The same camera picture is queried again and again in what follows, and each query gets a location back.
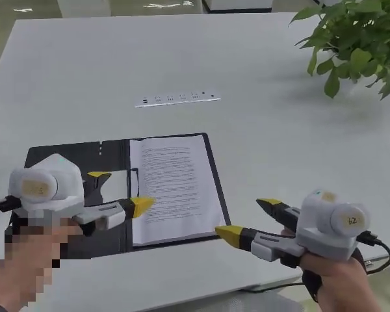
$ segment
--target white table surface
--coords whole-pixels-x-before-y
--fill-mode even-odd
[[[0,60],[0,197],[31,146],[204,131],[233,224],[278,232],[255,199],[300,205],[321,186],[366,204],[390,246],[390,96],[328,99],[325,77],[306,73],[311,52],[293,47],[317,21],[288,28],[292,16],[17,21]],[[135,108],[147,94],[204,88],[223,100]],[[140,311],[299,274],[216,240],[63,261],[31,307]]]

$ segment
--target black folder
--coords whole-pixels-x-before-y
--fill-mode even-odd
[[[216,191],[220,200],[224,220],[227,225],[230,225],[227,206],[224,200],[218,172],[215,166],[213,152],[209,139],[206,133],[194,133],[189,135],[172,135],[172,136],[155,136],[158,138],[168,137],[193,137],[202,136],[205,142],[205,148],[208,155],[209,164],[213,173]],[[127,171],[127,191],[128,197],[131,197],[131,172],[137,172],[136,168],[130,166],[130,140],[144,140],[145,138],[111,140],[104,142],[87,142],[76,144],[63,144],[54,146],[38,146],[29,149],[25,161],[25,167],[39,163],[46,157],[58,153],[75,163],[81,170],[81,175],[85,181],[84,185],[93,185],[98,188],[99,183],[95,181],[87,181],[92,179],[88,172],[115,172],[125,170]],[[92,192],[87,196],[87,191],[84,196],[85,205],[99,205],[103,203],[103,198],[99,192]],[[21,225],[26,223],[15,213],[10,219],[12,226],[6,230],[6,241],[10,241],[13,233],[17,234]],[[218,236],[201,237],[197,239],[179,240],[175,242],[165,242],[160,244],[148,246],[133,246],[133,232],[131,220],[125,221],[123,224],[116,226],[108,231],[96,231],[91,237],[76,236],[70,237],[68,244],[61,247],[62,259],[91,259],[93,257],[101,257],[105,255],[122,254],[125,252],[136,252],[141,250],[148,250],[152,248],[160,248],[165,246],[186,244],[191,242],[207,241],[217,239]]]

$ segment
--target paper document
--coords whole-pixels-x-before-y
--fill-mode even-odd
[[[215,235],[225,225],[203,137],[130,141],[140,196],[156,199],[133,219],[133,244],[145,245]]]

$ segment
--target embedded power outlet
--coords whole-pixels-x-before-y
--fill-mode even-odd
[[[208,101],[219,101],[221,96],[215,91],[192,91],[169,93],[161,96],[144,96],[135,107],[154,107],[163,105],[199,103]]]

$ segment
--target human hand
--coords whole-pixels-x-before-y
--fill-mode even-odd
[[[294,235],[284,230],[283,235]],[[323,312],[379,312],[381,311],[372,292],[367,273],[353,257],[338,262],[307,253],[302,256],[300,267],[318,274],[322,287],[317,298]]]
[[[52,268],[59,266],[54,260],[60,259],[60,244],[81,233],[70,219],[52,227],[21,226],[20,234],[6,243],[5,258],[0,260],[0,306],[13,312],[35,301],[36,294],[51,283]]]

